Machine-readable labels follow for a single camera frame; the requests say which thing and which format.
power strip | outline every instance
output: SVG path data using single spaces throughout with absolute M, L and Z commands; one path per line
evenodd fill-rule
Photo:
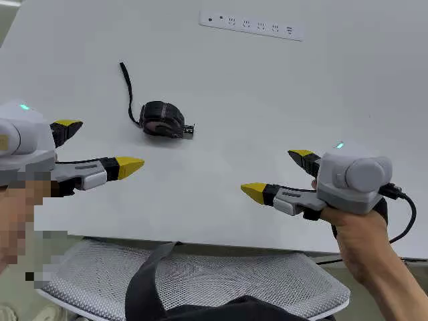
M 239 17 L 236 15 L 226 15 L 202 10 L 199 12 L 199 24 L 219 29 L 303 41 L 303 31 L 301 28 L 275 21 Z

tape measure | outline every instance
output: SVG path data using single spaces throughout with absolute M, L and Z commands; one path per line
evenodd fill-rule
M 185 117 L 180 110 L 168 102 L 160 100 L 148 102 L 140 112 L 140 119 L 136 121 L 132 114 L 132 86 L 128 70 L 123 62 L 120 63 L 123 76 L 128 85 L 129 93 L 129 118 L 139 128 L 149 135 L 165 136 L 170 138 L 192 138 L 195 131 L 195 125 L 186 125 Z

hand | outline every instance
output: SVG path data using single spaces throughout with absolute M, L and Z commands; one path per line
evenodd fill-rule
M 312 182 L 312 186 L 316 187 L 316 181 Z M 360 283 L 366 282 L 370 270 L 378 265 L 384 255 L 393 253 L 387 224 L 376 211 L 356 215 L 327 207 L 322 211 L 321 219 L 336 226 L 343 262 Z
M 49 197 L 51 181 L 16 182 L 0 188 L 0 273 L 25 251 L 25 224 L 33 222 L 34 206 Z

white table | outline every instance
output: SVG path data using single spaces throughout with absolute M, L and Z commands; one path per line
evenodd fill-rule
M 200 9 L 293 21 L 303 42 L 198 25 Z M 0 103 L 23 98 L 84 127 L 61 160 L 135 156 L 125 181 L 45 200 L 35 228 L 129 239 L 337 252 L 330 226 L 262 207 L 242 183 L 305 188 L 286 154 L 353 139 L 391 157 L 420 215 L 395 249 L 428 258 L 428 3 L 29 0 L 0 49 Z M 176 104 L 193 140 L 150 139 L 128 119 L 125 61 L 141 104 Z M 389 202 L 391 236 L 409 208 Z

gray mesh chair back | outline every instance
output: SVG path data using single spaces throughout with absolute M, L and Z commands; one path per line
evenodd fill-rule
M 124 321 L 127 286 L 150 251 L 83 240 L 38 292 L 92 320 Z M 156 271 L 165 309 L 220 306 L 248 295 L 317 320 L 347 306 L 350 291 L 301 253 L 256 257 L 174 254 Z

